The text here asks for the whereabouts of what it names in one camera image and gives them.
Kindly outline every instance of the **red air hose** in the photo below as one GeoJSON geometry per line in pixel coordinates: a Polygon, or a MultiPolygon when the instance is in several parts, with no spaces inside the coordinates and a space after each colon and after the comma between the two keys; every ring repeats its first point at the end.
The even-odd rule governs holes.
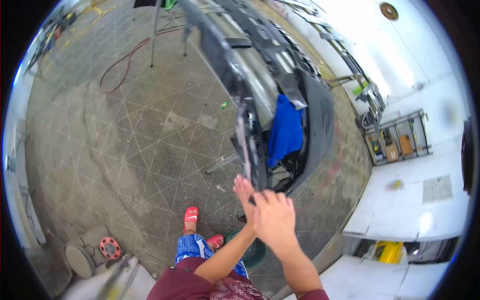
{"type": "MultiPolygon", "coordinates": [[[[172,32],[172,31],[176,31],[176,30],[180,30],[180,29],[183,29],[184,27],[179,27],[179,28],[173,28],[173,29],[170,29],[170,30],[166,30],[166,31],[162,31],[162,32],[159,32],[157,33],[155,36],[159,36],[161,34],[164,34],[164,33],[167,33],[167,32],[172,32]]],[[[103,73],[102,75],[102,78],[100,78],[100,83],[98,84],[99,86],[102,85],[102,80],[103,80],[103,77],[105,77],[105,75],[107,74],[108,71],[110,71],[111,68],[113,68],[117,63],[121,62],[122,60],[124,60],[125,58],[128,57],[128,62],[127,62],[127,69],[125,70],[125,74],[123,75],[123,78],[121,79],[120,83],[111,91],[106,91],[107,93],[111,93],[113,91],[115,91],[116,89],[118,89],[121,84],[125,81],[125,78],[127,77],[127,73],[128,73],[128,68],[130,67],[130,59],[132,58],[132,55],[135,53],[135,51],[137,51],[138,49],[140,49],[143,45],[145,45],[149,40],[151,40],[152,38],[151,37],[148,37],[146,39],[144,39],[143,41],[141,41],[140,43],[138,43],[135,47],[132,48],[132,50],[130,51],[129,54],[125,55],[124,57],[122,57],[121,59],[119,59],[118,61],[116,61],[114,64],[112,64],[106,71],[105,73],[103,73]]]]}

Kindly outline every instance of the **interlocking floor tile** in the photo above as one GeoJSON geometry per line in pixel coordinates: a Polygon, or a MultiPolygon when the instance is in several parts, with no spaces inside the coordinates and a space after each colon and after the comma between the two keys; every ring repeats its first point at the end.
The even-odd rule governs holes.
{"type": "MultiPolygon", "coordinates": [[[[35,79],[26,120],[27,176],[29,186],[42,191],[32,197],[44,230],[66,244],[75,232],[105,224],[125,251],[160,274],[173,264],[188,206],[199,207],[197,229],[205,238],[242,226],[237,220],[242,208],[231,191],[240,162],[205,174],[234,153],[236,109],[192,44],[183,57],[182,31],[155,38],[152,68],[150,44],[135,52],[120,88],[105,93],[120,83],[127,61],[112,68],[100,87],[101,75],[150,35],[154,10],[134,10],[125,0],[100,7],[113,5],[81,40],[60,51],[68,39],[62,34],[55,61],[43,79],[35,79]]],[[[96,13],[84,13],[72,28],[95,19],[96,13]]],[[[50,62],[43,60],[42,69],[50,62]]],[[[332,94],[334,145],[292,194],[296,230],[309,256],[343,221],[371,168],[345,92],[336,88],[332,94]]],[[[276,180],[282,177],[276,174],[276,180]]],[[[257,288],[270,294],[285,284],[272,253],[250,274],[257,288]]]]}

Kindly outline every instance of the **metal pole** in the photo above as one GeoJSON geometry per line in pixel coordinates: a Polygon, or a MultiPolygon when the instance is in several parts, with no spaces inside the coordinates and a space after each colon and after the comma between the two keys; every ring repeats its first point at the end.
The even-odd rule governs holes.
{"type": "Polygon", "coordinates": [[[183,56],[186,57],[187,56],[187,38],[188,38],[188,35],[190,34],[190,22],[187,22],[185,24],[185,29],[183,30],[183,36],[182,36],[182,39],[183,39],[183,56]]]}
{"type": "Polygon", "coordinates": [[[153,22],[153,31],[152,31],[152,37],[150,38],[150,46],[151,46],[150,68],[153,67],[153,46],[154,46],[155,34],[156,34],[156,23],[158,21],[158,10],[160,9],[160,3],[158,3],[158,0],[156,0],[155,6],[156,6],[156,9],[155,9],[154,22],[153,22]]]}
{"type": "Polygon", "coordinates": [[[408,120],[408,127],[410,127],[410,132],[412,133],[412,138],[413,138],[413,144],[415,145],[415,153],[417,156],[419,155],[418,147],[417,147],[417,141],[415,141],[415,132],[413,131],[413,123],[410,122],[410,119],[408,120]]]}
{"type": "Polygon", "coordinates": [[[384,142],[384,139],[382,138],[382,135],[380,134],[380,130],[381,130],[380,126],[378,125],[377,122],[375,122],[374,127],[375,127],[375,131],[378,133],[378,136],[379,136],[378,143],[380,144],[380,149],[382,150],[382,154],[385,157],[387,157],[387,150],[386,150],[385,142],[384,142]]]}
{"type": "Polygon", "coordinates": [[[37,59],[37,63],[38,63],[37,74],[40,75],[40,79],[42,79],[42,70],[40,69],[40,61],[41,61],[41,60],[42,60],[41,58],[40,58],[40,59],[37,59]]]}
{"type": "Polygon", "coordinates": [[[135,276],[137,276],[138,269],[140,268],[140,262],[137,262],[135,267],[133,267],[132,272],[130,273],[130,276],[128,276],[127,282],[125,283],[125,287],[123,288],[122,293],[120,296],[118,296],[117,300],[122,300],[123,297],[127,294],[128,289],[132,285],[133,280],[135,279],[135,276]]]}
{"type": "Polygon", "coordinates": [[[428,149],[427,133],[425,132],[425,124],[423,124],[423,116],[424,115],[425,115],[425,113],[422,111],[420,113],[420,124],[421,124],[421,128],[422,128],[422,131],[423,131],[423,138],[425,139],[425,146],[427,147],[427,154],[430,154],[430,151],[428,149]]]}
{"type": "Polygon", "coordinates": [[[225,158],[224,160],[222,160],[221,162],[219,162],[218,164],[214,165],[213,167],[211,167],[210,169],[208,169],[207,171],[205,171],[205,173],[209,174],[209,173],[212,173],[213,171],[223,167],[224,165],[226,164],[229,164],[231,163],[232,161],[234,161],[235,159],[239,158],[240,156],[235,153],[227,158],[225,158]]]}

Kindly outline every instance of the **red nike slide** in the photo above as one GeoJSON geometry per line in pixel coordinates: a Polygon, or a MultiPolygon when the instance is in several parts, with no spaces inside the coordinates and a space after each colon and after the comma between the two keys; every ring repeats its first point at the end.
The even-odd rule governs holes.
{"type": "Polygon", "coordinates": [[[209,238],[207,242],[211,242],[213,244],[212,250],[216,250],[223,245],[223,235],[217,234],[216,236],[209,238]]]}
{"type": "MultiPolygon", "coordinates": [[[[183,223],[185,222],[195,222],[197,223],[198,221],[198,207],[196,206],[191,206],[189,208],[187,208],[187,210],[185,211],[185,217],[183,218],[183,223]]],[[[187,229],[185,228],[185,225],[183,225],[183,232],[187,231],[187,229]]]]}

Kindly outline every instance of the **hand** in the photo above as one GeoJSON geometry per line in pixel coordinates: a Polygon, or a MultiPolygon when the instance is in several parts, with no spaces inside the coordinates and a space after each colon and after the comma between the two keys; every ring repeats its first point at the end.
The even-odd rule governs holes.
{"type": "Polygon", "coordinates": [[[275,255],[282,260],[289,253],[300,249],[295,235],[295,208],[292,199],[284,193],[265,190],[255,192],[256,209],[253,228],[275,255]]]}
{"type": "Polygon", "coordinates": [[[247,226],[253,229],[253,212],[255,211],[255,206],[248,202],[248,199],[255,190],[252,184],[240,174],[237,175],[234,182],[235,186],[233,187],[233,191],[237,194],[243,206],[243,211],[247,217],[247,226]]]}

